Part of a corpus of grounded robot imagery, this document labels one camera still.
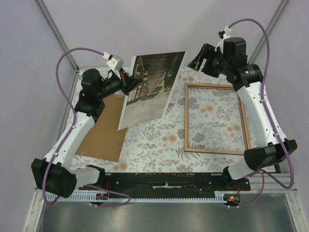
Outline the printed pier photo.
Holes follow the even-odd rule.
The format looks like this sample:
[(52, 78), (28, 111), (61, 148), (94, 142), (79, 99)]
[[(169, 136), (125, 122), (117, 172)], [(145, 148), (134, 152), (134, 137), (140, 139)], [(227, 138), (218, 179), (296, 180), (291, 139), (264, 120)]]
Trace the printed pier photo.
[(141, 82), (125, 97), (118, 130), (165, 115), (185, 57), (178, 51), (132, 58), (129, 74)]

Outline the brown cardboard backing board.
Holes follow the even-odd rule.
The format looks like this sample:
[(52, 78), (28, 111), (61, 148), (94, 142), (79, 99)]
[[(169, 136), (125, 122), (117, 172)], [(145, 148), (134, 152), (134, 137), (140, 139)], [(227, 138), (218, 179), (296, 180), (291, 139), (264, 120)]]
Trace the brown cardboard backing board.
[(104, 100), (105, 108), (93, 128), (87, 133), (77, 155), (118, 162), (127, 128), (118, 130), (124, 96), (111, 95)]

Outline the wooden picture frame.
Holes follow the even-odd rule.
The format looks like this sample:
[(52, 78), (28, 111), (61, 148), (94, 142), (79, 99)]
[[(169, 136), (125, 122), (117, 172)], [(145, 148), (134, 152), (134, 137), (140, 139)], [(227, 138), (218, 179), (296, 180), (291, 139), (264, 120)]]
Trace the wooden picture frame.
[(242, 156), (251, 148), (245, 107), (232, 85), (185, 84), (184, 150)]

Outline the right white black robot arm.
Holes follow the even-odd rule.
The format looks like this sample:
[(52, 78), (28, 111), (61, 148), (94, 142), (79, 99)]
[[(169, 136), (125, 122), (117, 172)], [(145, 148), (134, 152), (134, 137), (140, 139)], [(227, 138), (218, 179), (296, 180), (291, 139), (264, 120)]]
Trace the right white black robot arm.
[(295, 140), (289, 140), (282, 131), (267, 99), (263, 75), (258, 65), (249, 64), (246, 41), (241, 37), (222, 40), (221, 47), (203, 44), (188, 67), (212, 77), (225, 75), (245, 105), (253, 125), (256, 148), (244, 151), (244, 157), (224, 169), (222, 187), (233, 190), (242, 179), (267, 166), (283, 162), (296, 149)]

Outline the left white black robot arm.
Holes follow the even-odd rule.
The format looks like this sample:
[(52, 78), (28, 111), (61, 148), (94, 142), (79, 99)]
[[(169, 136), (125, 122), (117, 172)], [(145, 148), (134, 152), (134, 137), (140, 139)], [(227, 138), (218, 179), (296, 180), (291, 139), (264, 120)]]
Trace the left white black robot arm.
[(95, 166), (70, 171), (73, 156), (87, 133), (93, 128), (105, 107), (104, 99), (118, 91), (128, 95), (142, 82), (124, 69), (108, 71), (103, 78), (97, 69), (88, 69), (82, 75), (82, 90), (73, 107), (73, 120), (54, 147), (43, 159), (31, 164), (37, 188), (58, 197), (67, 198), (75, 189), (87, 184), (100, 190), (106, 186), (104, 170)]

